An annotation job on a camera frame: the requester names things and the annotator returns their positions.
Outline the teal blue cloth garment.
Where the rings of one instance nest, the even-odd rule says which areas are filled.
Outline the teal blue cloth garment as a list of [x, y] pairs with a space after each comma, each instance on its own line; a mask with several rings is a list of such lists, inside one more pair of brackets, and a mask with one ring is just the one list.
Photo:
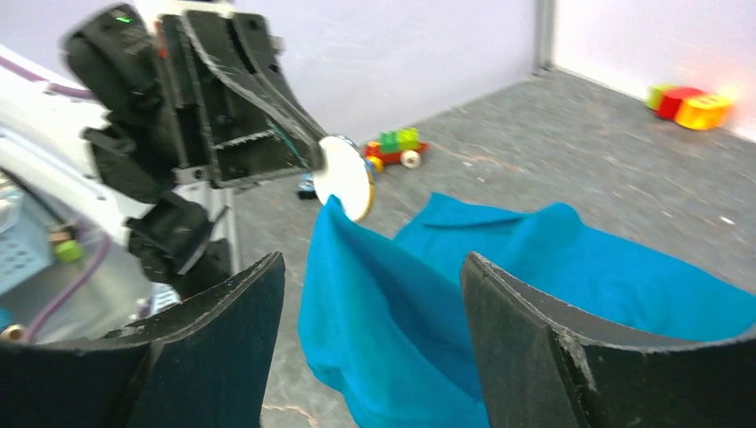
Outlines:
[[300, 341], [362, 427], [752, 427], [755, 297], [585, 225], [436, 193], [395, 237], [337, 200]]

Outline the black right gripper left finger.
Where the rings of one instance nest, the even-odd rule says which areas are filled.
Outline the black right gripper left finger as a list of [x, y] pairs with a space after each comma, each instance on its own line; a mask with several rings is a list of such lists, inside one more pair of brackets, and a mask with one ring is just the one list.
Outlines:
[[97, 340], [1, 346], [4, 427], [257, 427], [284, 303], [272, 252]]

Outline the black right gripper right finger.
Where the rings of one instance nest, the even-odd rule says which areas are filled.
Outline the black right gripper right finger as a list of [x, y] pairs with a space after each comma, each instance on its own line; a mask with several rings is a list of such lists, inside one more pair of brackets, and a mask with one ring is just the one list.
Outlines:
[[493, 427], [752, 427], [755, 336], [690, 342], [578, 309], [472, 252], [461, 290]]

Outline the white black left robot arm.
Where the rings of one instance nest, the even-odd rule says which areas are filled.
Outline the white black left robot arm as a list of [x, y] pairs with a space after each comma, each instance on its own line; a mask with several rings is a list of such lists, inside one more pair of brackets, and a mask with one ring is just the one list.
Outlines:
[[230, 1], [137, 1], [64, 35], [81, 88], [1, 61], [5, 334], [98, 338], [235, 274], [234, 192], [325, 163], [281, 49]]

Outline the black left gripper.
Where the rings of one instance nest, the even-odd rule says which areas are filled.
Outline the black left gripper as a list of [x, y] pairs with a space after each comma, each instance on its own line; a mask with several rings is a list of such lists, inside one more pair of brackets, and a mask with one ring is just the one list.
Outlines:
[[326, 132], [293, 95], [263, 16], [174, 9], [155, 28], [175, 106], [197, 117], [215, 187], [325, 166]]

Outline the small white brooch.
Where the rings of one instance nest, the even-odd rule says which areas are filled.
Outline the small white brooch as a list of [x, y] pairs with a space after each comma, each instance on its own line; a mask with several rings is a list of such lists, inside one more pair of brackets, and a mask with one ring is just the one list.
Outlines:
[[324, 166], [313, 173], [318, 200], [326, 205], [335, 197], [346, 217], [360, 222], [374, 203], [372, 167], [345, 136], [326, 136], [318, 145], [324, 161]]

